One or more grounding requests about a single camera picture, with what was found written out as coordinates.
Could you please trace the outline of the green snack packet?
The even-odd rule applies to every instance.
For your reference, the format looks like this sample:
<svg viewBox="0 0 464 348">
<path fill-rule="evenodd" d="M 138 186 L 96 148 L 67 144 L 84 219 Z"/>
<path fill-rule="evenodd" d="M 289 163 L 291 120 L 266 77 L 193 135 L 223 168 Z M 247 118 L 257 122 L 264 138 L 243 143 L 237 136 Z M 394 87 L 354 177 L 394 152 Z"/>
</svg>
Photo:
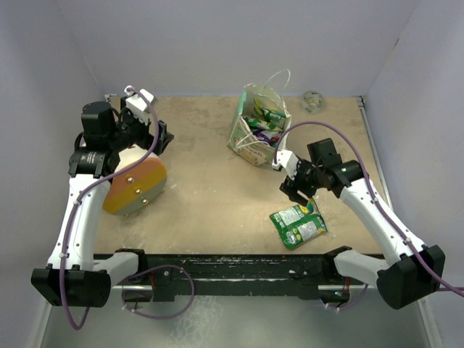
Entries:
<svg viewBox="0 0 464 348">
<path fill-rule="evenodd" d="M 274 212 L 269 218 L 287 249 L 295 249 L 328 231 L 314 199 L 309 199 L 306 205 Z"/>
<path fill-rule="evenodd" d="M 265 107 L 259 99 L 253 99 L 253 102 L 253 113 L 257 118 L 264 120 L 265 122 L 268 122 L 277 128 L 284 128 L 286 115 L 283 111 L 280 109 L 271 109 L 269 107 Z"/>
<path fill-rule="evenodd" d="M 259 118 L 251 117 L 248 115 L 243 115 L 242 117 L 250 128 L 256 128 L 264 131 L 274 131 L 277 129 L 277 127 L 274 124 L 268 121 L 261 120 Z"/>
</svg>

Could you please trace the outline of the purple Fox's bag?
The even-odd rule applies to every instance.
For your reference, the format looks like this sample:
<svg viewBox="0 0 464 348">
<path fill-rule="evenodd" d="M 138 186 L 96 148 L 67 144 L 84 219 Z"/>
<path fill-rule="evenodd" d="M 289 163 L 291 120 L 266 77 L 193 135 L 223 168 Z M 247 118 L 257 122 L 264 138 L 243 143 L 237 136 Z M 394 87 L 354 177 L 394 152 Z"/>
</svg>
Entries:
<svg viewBox="0 0 464 348">
<path fill-rule="evenodd" d="M 275 146 L 275 144 L 280 140 L 282 132 L 274 130 L 254 130 L 252 134 L 256 137 L 258 141 L 264 141 L 265 143 Z"/>
</svg>

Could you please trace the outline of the white orange toy drawer box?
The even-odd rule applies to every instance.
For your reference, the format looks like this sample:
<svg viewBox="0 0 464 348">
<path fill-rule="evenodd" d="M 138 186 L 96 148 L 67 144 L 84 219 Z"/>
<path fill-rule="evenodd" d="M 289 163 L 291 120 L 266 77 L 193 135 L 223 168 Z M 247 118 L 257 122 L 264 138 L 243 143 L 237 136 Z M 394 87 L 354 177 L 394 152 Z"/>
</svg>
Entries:
<svg viewBox="0 0 464 348">
<path fill-rule="evenodd" d="M 164 162 L 151 153 L 140 165 L 112 179 L 102 209 L 111 215 L 129 215 L 154 201 L 167 182 Z"/>
</svg>

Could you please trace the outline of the green paper gift bag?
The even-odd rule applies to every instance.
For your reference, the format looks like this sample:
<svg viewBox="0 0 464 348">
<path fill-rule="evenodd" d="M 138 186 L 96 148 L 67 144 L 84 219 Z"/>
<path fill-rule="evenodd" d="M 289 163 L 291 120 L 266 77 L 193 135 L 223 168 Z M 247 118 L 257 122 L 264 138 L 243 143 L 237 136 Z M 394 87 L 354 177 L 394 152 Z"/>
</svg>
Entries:
<svg viewBox="0 0 464 348">
<path fill-rule="evenodd" d="M 283 69 L 263 85 L 245 85 L 231 123 L 226 146 L 254 166 L 271 164 L 274 151 L 286 146 L 283 133 L 291 125 L 291 114 L 282 92 L 271 86 L 271 81 L 282 73 L 290 80 L 290 70 Z"/>
</svg>

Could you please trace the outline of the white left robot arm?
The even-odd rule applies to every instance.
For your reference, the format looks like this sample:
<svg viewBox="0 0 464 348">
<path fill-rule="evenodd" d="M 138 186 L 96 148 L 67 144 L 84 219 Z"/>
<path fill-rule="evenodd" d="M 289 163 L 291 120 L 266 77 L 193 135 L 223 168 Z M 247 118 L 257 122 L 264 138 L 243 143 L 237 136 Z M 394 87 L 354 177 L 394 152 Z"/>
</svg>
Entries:
<svg viewBox="0 0 464 348">
<path fill-rule="evenodd" d="M 153 106 L 128 98 L 119 110 L 106 101 L 85 105 L 81 122 L 69 159 L 61 231 L 46 266 L 33 270 L 31 283 L 51 305 L 103 307 L 123 279 L 146 281 L 149 266 L 141 249 L 119 249 L 95 264 L 100 214 L 131 214 L 157 198 L 167 182 L 159 156 L 174 136 Z"/>
</svg>

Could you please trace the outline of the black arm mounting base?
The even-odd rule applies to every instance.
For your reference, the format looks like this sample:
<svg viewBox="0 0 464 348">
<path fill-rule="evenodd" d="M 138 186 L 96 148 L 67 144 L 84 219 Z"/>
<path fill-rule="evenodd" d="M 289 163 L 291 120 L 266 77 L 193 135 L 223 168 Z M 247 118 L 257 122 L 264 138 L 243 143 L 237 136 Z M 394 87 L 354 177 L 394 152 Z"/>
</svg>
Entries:
<svg viewBox="0 0 464 348">
<path fill-rule="evenodd" d="M 176 296 L 296 297 L 342 306 L 361 283 L 332 271 L 321 254 L 148 254 L 148 274 L 117 287 L 153 291 L 155 302 Z"/>
</svg>

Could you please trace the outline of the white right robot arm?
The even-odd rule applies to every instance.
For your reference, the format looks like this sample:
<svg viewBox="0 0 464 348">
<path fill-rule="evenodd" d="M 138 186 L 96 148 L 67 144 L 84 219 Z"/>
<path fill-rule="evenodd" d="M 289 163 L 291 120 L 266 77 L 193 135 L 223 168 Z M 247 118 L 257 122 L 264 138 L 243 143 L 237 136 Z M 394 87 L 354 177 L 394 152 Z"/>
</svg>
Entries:
<svg viewBox="0 0 464 348">
<path fill-rule="evenodd" d="M 380 246 L 383 258 L 360 254 L 348 246 L 326 253 L 323 277 L 329 283 L 354 278 L 378 289 L 381 298 L 398 310 L 439 289 L 445 255 L 439 246 L 427 246 L 394 214 L 365 178 L 360 163 L 344 162 L 331 139 L 308 144 L 310 159 L 282 149 L 272 166 L 283 168 L 280 190 L 300 205 L 318 189 L 326 189 L 356 214 Z"/>
</svg>

